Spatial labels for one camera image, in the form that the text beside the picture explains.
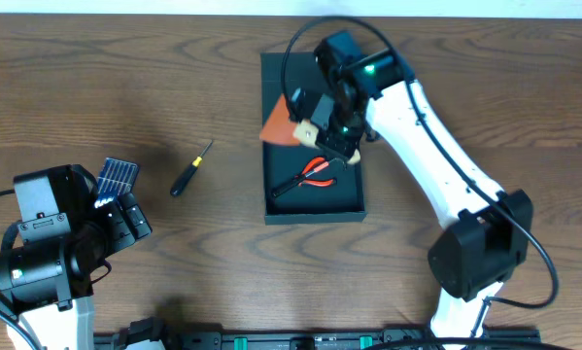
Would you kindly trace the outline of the red handled cutting pliers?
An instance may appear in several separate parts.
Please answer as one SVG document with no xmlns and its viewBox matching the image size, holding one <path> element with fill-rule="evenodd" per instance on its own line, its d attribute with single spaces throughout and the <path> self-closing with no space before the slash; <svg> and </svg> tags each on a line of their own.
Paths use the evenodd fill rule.
<svg viewBox="0 0 582 350">
<path fill-rule="evenodd" d="M 314 188 L 328 188 L 337 183 L 337 179 L 333 176 L 325 175 L 329 169 L 330 160 L 326 157 L 313 157 L 303 167 L 298 177 L 301 178 L 298 186 L 314 187 Z"/>
</svg>

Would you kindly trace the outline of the black yellow screwdriver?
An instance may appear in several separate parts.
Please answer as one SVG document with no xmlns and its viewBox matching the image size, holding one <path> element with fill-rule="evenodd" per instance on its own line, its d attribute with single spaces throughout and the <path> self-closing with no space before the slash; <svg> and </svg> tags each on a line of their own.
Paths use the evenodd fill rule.
<svg viewBox="0 0 582 350">
<path fill-rule="evenodd" d="M 172 187 L 170 188 L 170 195 L 173 197 L 181 195 L 185 188 L 187 187 L 189 181 L 192 179 L 194 174 L 199 169 L 199 166 L 209 151 L 211 146 L 214 144 L 214 141 L 211 140 L 207 146 L 202 150 L 202 152 L 184 169 L 184 171 L 177 177 L 175 182 L 173 183 Z"/>
</svg>

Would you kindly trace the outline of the orange scraper wooden handle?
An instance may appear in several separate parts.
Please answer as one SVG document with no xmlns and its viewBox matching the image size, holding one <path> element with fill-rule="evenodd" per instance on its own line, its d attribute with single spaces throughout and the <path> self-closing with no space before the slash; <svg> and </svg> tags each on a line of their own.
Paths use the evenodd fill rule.
<svg viewBox="0 0 582 350">
<path fill-rule="evenodd" d="M 286 99 L 284 95 L 281 95 L 269 117 L 264 122 L 259 134 L 259 140 L 277 146 L 307 147 L 321 150 L 334 158 L 340 158 L 349 165 L 355 165 L 360 162 L 361 156 L 358 149 L 355 149 L 350 157 L 344 158 L 336 155 L 333 150 L 327 150 L 324 146 L 319 146 L 317 141 L 320 132 L 321 130 L 312 124 L 309 119 L 293 122 Z"/>
</svg>

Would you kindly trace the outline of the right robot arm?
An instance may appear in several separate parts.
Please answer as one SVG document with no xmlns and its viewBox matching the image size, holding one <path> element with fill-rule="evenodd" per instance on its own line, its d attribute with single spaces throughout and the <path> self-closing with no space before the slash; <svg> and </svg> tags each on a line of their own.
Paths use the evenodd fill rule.
<svg viewBox="0 0 582 350">
<path fill-rule="evenodd" d="M 354 164 L 361 138 L 375 132 L 385 139 L 443 230 L 428 251 L 441 286 L 429 329 L 436 337 L 483 336 L 491 303 L 527 256 L 530 198 L 521 190 L 505 192 L 471 160 L 399 54 L 364 54 L 341 31 L 319 43 L 314 59 L 330 92 L 284 94 L 295 124 L 292 140 Z"/>
</svg>

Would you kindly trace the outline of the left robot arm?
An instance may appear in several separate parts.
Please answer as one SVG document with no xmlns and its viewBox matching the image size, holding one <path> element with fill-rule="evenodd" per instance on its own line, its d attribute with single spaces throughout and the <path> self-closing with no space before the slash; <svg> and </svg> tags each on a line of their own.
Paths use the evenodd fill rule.
<svg viewBox="0 0 582 350">
<path fill-rule="evenodd" d="M 152 232 L 132 192 L 138 172 L 107 158 L 97 176 L 66 164 L 15 177 L 21 218 L 0 248 L 0 318 L 17 349 L 93 348 L 92 273 Z"/>
</svg>

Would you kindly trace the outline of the blue precision screwdriver set case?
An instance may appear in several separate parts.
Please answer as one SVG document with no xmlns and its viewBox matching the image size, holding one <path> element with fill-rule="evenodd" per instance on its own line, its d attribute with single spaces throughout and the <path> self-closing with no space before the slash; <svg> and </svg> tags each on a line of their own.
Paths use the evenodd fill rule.
<svg viewBox="0 0 582 350">
<path fill-rule="evenodd" d="M 95 208 L 100 208 L 119 196 L 130 193 L 139 174 L 139 165 L 117 158 L 107 157 L 97 177 Z"/>
</svg>

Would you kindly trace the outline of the small claw hammer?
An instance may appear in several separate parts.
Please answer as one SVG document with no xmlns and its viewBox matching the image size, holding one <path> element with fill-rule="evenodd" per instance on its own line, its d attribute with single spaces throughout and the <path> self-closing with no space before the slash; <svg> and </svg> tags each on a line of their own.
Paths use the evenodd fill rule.
<svg viewBox="0 0 582 350">
<path fill-rule="evenodd" d="M 341 163 L 342 160 L 340 158 L 328 158 L 328 160 L 330 160 L 330 166 L 329 168 L 332 168 L 334 164 L 336 163 Z M 278 186 L 277 188 L 275 188 L 272 192 L 271 195 L 273 198 L 278 198 L 281 195 L 293 190 L 294 188 L 298 188 L 298 184 L 301 181 L 301 178 L 298 177 L 299 173 L 296 174 L 293 178 L 291 178 L 290 180 L 288 180 L 286 183 Z"/>
</svg>

